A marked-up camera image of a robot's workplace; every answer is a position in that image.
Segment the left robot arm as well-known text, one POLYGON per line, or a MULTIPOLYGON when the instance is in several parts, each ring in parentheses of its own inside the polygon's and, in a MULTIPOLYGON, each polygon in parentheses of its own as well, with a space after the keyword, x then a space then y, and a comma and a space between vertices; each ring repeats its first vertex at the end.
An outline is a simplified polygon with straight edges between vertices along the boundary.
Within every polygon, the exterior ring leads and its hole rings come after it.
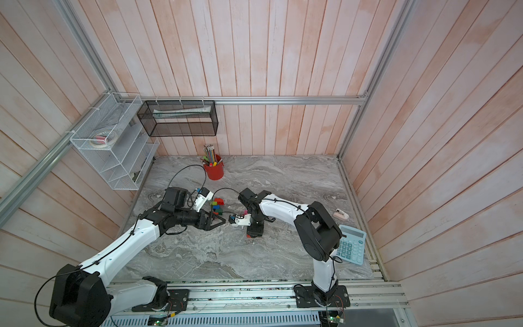
POLYGON ((107 248, 81 264, 65 265, 55 276, 49 315, 66 326, 101 326, 107 317, 130 308, 163 311, 171 305, 167 283, 144 277, 111 287, 118 272, 149 244, 175 226, 209 231, 217 216, 203 206, 214 194, 201 188, 192 205, 189 192, 169 187, 161 201, 138 216, 136 223, 107 248))

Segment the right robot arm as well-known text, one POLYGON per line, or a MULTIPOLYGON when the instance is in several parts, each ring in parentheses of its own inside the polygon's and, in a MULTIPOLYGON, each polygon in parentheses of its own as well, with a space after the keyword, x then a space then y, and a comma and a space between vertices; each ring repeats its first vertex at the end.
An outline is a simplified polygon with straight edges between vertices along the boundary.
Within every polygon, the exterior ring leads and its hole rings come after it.
POLYGON ((265 223, 272 218, 295 226, 303 248, 313 259, 314 276, 309 293, 318 304, 327 306, 339 286, 334 252, 343 233, 324 205, 318 201, 298 204, 268 191, 256 194, 249 188, 239 193, 238 200, 251 216, 247 228, 250 238, 261 237, 265 223))

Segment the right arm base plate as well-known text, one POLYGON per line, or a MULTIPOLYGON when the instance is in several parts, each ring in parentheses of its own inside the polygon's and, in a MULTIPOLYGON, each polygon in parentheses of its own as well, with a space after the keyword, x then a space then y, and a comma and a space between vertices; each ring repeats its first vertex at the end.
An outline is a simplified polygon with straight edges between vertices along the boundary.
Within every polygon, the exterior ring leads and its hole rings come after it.
POLYGON ((328 293, 323 293, 315 286, 297 284, 293 287, 293 291, 298 308, 340 307, 344 309, 351 306, 345 286, 335 286, 328 293))

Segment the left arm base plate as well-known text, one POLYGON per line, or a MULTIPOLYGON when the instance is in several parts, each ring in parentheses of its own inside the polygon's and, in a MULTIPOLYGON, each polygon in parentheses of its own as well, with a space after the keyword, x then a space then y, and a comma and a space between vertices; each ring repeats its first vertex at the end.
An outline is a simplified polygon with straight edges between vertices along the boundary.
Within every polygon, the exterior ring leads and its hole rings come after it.
POLYGON ((132 307, 132 312, 181 312, 187 310, 189 299, 188 289, 166 290, 160 295, 156 295, 152 302, 145 305, 132 307))

